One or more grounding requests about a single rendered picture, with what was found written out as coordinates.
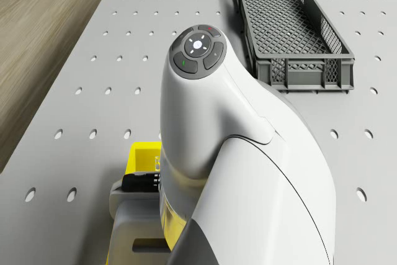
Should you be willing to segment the dark grey basket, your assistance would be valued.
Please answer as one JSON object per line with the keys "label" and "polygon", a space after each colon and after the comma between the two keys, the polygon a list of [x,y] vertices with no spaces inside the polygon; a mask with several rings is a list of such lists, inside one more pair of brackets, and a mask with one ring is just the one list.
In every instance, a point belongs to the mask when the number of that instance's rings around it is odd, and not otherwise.
{"label": "dark grey basket", "polygon": [[255,77],[279,91],[350,91],[354,54],[316,0],[236,0]]}

